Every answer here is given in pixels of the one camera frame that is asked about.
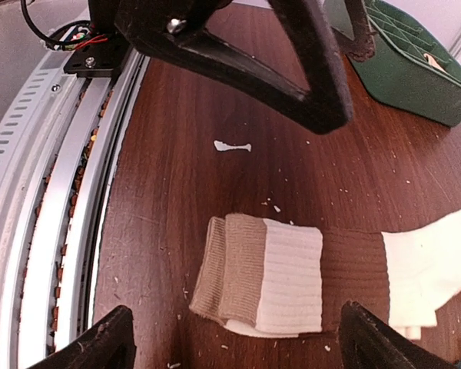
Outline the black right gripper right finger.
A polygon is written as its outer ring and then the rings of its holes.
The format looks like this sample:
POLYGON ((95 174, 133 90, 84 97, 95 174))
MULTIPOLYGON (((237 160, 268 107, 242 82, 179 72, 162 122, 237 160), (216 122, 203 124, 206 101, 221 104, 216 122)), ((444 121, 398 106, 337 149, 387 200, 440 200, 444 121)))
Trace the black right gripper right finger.
POLYGON ((342 306, 340 350, 345 368, 454 368, 408 341, 356 301, 342 306))

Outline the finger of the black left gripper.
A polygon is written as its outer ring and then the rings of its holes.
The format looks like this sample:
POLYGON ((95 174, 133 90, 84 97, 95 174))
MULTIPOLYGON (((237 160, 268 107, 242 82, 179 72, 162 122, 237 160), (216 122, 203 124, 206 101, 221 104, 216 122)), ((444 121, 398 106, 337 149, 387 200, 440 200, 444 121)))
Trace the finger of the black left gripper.
POLYGON ((302 88, 207 30, 218 6, 217 1, 121 1, 114 24, 141 54, 236 88, 314 133, 330 132, 302 88))
POLYGON ((318 1, 270 1, 302 66, 309 90, 300 98, 300 124, 317 135, 343 127, 353 102, 336 38, 318 1))

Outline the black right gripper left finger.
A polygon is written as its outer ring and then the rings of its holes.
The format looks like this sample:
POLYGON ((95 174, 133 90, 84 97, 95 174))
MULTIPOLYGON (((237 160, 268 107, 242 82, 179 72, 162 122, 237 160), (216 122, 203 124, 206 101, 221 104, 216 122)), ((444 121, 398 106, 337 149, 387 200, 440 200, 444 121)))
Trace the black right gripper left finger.
POLYGON ((133 366, 133 314, 129 307, 118 305, 67 347, 31 368, 97 369, 133 366))

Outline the cream brown striped sock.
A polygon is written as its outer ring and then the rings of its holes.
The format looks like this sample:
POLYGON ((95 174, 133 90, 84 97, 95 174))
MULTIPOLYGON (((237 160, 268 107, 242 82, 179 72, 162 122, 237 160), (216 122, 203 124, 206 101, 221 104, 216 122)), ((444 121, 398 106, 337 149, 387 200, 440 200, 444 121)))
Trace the cream brown striped sock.
POLYGON ((461 209, 395 233, 228 214, 209 221, 190 309, 236 334, 292 338, 335 331, 355 301, 417 340, 459 292, 461 209))

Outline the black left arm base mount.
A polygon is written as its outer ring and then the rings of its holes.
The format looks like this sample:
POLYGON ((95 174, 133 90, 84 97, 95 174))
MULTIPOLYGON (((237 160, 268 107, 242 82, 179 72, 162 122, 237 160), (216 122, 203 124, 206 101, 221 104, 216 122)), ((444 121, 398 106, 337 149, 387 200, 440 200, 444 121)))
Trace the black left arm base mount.
POLYGON ((67 24, 60 40, 78 42, 66 47, 72 54, 63 67, 65 74, 78 78, 117 78, 132 49, 118 33, 95 35, 88 21, 67 24))

